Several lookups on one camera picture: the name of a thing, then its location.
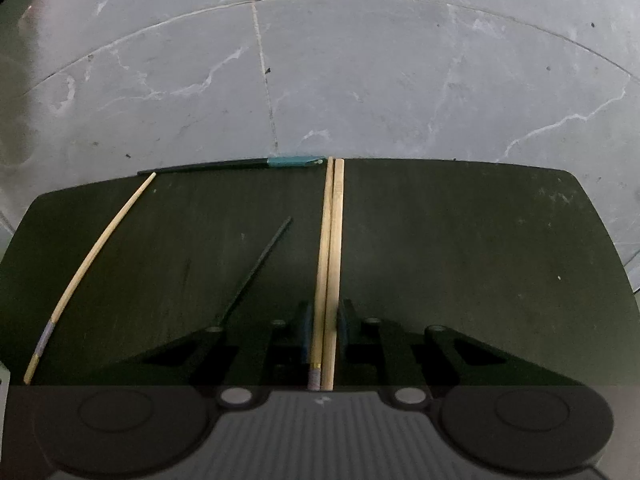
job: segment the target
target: gray floor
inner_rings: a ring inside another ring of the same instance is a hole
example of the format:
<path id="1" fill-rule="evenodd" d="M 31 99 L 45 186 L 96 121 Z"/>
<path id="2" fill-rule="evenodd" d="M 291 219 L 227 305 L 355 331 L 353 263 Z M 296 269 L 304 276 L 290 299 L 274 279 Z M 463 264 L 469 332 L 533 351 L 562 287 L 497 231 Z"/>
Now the gray floor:
<path id="1" fill-rule="evenodd" d="M 626 264 L 639 18 L 640 0 L 6 0 L 0 211 L 15 227 L 49 190 L 273 153 L 513 162 L 571 171 Z"/>

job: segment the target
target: black tabletop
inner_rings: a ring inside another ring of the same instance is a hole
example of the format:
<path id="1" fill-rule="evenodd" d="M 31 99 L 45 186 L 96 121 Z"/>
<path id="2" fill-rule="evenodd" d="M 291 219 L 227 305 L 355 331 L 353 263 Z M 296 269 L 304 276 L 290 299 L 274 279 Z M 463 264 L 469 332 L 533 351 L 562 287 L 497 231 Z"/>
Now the black tabletop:
<path id="1" fill-rule="evenodd" d="M 45 194 L 0 264 L 0 361 L 18 382 L 79 264 L 142 183 Z M 209 326 L 288 216 L 231 323 L 314 296 L 324 167 L 156 177 L 67 305 L 34 382 L 65 383 Z M 638 309 L 570 174 L 347 160 L 341 296 L 421 332 L 448 325 L 589 384 L 640 383 Z"/>

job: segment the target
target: wooden stick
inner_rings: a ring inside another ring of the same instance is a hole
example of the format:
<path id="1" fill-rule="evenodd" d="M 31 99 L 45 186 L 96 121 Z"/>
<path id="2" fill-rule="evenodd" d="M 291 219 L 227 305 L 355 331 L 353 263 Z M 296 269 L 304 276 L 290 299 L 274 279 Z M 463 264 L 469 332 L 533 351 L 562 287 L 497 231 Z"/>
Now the wooden stick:
<path id="1" fill-rule="evenodd" d="M 76 287 L 78 286 L 78 283 L 80 283 L 80 281 L 82 280 L 82 277 L 85 275 L 85 273 L 89 269 L 89 266 L 91 266 L 91 264 L 93 263 L 95 257 L 100 252 L 100 249 L 103 247 L 105 242 L 109 239 L 109 236 L 111 236 L 111 234 L 115 231 L 120 221 L 124 218 L 124 215 L 126 215 L 129 209 L 131 209 L 131 206 L 133 206 L 136 200 L 140 197 L 140 195 L 142 195 L 142 192 L 146 189 L 146 187 L 149 184 L 151 184 L 151 181 L 155 178 L 155 176 L 156 176 L 155 173 L 152 173 L 151 175 L 149 175 L 148 179 L 146 179 L 142 183 L 142 185 L 138 188 L 138 190 L 131 196 L 131 198 L 127 200 L 127 203 L 124 206 L 122 206 L 122 209 L 118 211 L 118 214 L 114 216 L 113 220 L 111 220 L 109 225 L 107 225 L 106 229 L 100 235 L 100 238 L 97 239 L 96 243 L 89 251 L 89 254 L 85 256 L 84 260 L 80 264 L 80 267 L 78 267 L 78 270 L 76 270 L 76 273 L 74 274 L 69 284 L 66 286 L 65 291 L 62 293 L 62 297 L 60 297 L 58 304 L 53 310 L 53 314 L 51 314 L 51 317 L 49 318 L 49 321 L 46 324 L 42 332 L 42 335 L 40 336 L 38 345 L 36 346 L 36 349 L 33 352 L 33 356 L 31 356 L 31 361 L 29 362 L 27 371 L 24 373 L 24 384 L 31 383 L 31 380 L 33 379 L 33 375 L 38 366 L 38 362 L 40 361 L 40 358 L 42 357 L 42 353 L 44 352 L 44 349 L 47 346 L 47 342 L 51 337 L 51 333 L 53 332 L 53 329 L 55 328 L 56 323 L 60 319 L 60 316 L 62 315 L 62 312 L 66 307 L 66 304 L 69 302 L 69 300 L 71 299 L 71 296 L 76 291 Z"/>
<path id="2" fill-rule="evenodd" d="M 342 253 L 342 197 L 344 195 L 344 159 L 335 161 L 334 196 L 331 207 L 331 236 L 324 313 L 324 344 L 320 387 L 334 389 L 335 345 L 337 339 L 338 298 L 340 297 L 340 256 Z"/>
<path id="3" fill-rule="evenodd" d="M 329 238 L 331 234 L 331 202 L 334 194 L 334 158 L 326 162 L 324 199 L 322 200 L 322 223 L 320 225 L 320 250 L 318 273 L 316 274 L 316 297 L 314 298 L 314 328 L 311 339 L 309 390 L 320 389 L 322 368 L 322 339 L 324 336 L 324 311 L 326 309 L 326 279 L 329 264 Z"/>

